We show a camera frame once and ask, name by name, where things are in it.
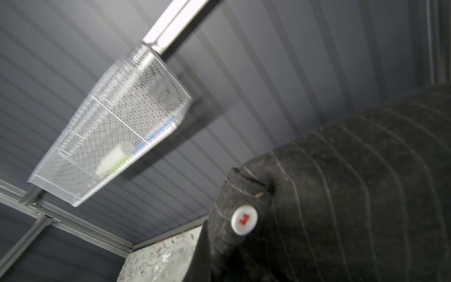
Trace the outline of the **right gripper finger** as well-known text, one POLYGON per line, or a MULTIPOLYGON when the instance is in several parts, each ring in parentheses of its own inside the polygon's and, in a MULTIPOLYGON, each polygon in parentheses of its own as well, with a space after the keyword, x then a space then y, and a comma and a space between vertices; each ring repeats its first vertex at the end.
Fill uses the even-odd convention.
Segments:
POLYGON ((202 225, 191 263, 182 282, 211 282, 211 251, 208 221, 202 225))

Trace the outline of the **clear plastic vacuum bag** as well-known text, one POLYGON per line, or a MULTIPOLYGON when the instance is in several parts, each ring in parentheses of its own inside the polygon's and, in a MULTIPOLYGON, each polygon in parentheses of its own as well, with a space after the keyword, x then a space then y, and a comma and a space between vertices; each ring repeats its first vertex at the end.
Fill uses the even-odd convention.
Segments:
POLYGON ((132 252, 118 282, 180 282, 191 263, 201 226, 132 252))

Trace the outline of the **dark grey shirt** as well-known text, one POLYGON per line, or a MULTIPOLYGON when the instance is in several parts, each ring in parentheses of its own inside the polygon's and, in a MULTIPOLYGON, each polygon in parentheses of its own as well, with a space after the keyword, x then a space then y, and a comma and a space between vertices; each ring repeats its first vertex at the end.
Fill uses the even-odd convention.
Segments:
POLYGON ((451 86, 231 169, 207 234, 216 281, 448 282, 451 86))

